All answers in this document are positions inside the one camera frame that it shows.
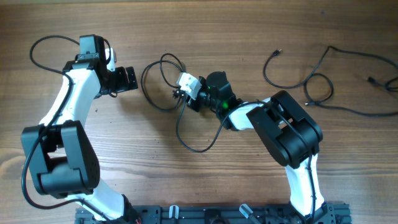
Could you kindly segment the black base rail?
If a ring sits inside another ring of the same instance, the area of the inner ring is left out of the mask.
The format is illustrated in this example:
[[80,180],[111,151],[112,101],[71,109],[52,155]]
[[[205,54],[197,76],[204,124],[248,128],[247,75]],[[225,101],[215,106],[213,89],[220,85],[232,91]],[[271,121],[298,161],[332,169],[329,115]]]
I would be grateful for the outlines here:
[[[142,224],[206,224],[206,223],[309,223],[310,217],[301,217],[290,204],[240,207],[170,207],[134,206]],[[323,203],[315,212],[315,223],[352,224],[348,204]]]

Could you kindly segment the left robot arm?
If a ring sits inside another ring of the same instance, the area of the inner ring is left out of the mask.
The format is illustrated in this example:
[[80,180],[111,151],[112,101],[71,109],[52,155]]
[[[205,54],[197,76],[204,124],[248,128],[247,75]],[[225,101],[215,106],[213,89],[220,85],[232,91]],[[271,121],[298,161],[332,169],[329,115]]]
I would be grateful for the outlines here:
[[98,35],[83,35],[80,52],[59,71],[62,87],[50,111],[24,128],[22,194],[31,206],[52,210],[78,203],[101,223],[141,223],[123,194],[100,178],[100,164],[84,125],[93,100],[137,88],[132,67],[116,67],[114,50]]

